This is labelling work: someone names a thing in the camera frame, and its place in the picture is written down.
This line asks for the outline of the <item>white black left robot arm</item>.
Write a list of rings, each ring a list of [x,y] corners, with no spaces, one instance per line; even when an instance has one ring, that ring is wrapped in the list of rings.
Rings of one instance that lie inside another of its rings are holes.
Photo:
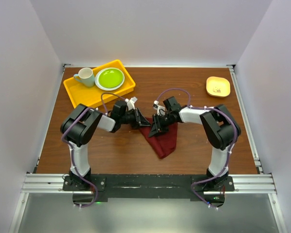
[[[92,188],[91,168],[88,162],[88,143],[96,129],[115,133],[122,125],[134,129],[149,127],[149,121],[135,107],[137,99],[118,100],[109,113],[79,104],[60,127],[62,141],[69,147],[71,167],[68,185],[79,190]]]

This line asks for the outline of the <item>dark red cloth napkin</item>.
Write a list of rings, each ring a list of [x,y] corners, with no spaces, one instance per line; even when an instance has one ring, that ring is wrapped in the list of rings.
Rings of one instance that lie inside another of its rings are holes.
[[[142,127],[139,129],[139,131],[146,139],[148,144],[152,147],[159,159],[164,159],[176,150],[178,135],[177,123],[169,126],[169,130],[167,133],[153,137],[148,137],[150,133],[150,127]]]

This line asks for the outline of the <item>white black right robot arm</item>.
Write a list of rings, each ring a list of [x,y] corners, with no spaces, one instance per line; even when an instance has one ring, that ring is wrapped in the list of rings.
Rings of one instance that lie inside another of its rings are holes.
[[[194,123],[203,126],[208,142],[212,145],[211,161],[207,168],[207,178],[192,183],[195,185],[205,184],[210,190],[216,191],[223,186],[228,177],[228,164],[232,149],[241,129],[223,104],[215,107],[181,106],[175,97],[163,101],[166,113],[159,110],[159,102],[154,101],[153,107],[157,113],[152,116],[152,125],[148,136],[154,137],[165,134],[169,126],[174,123]]]

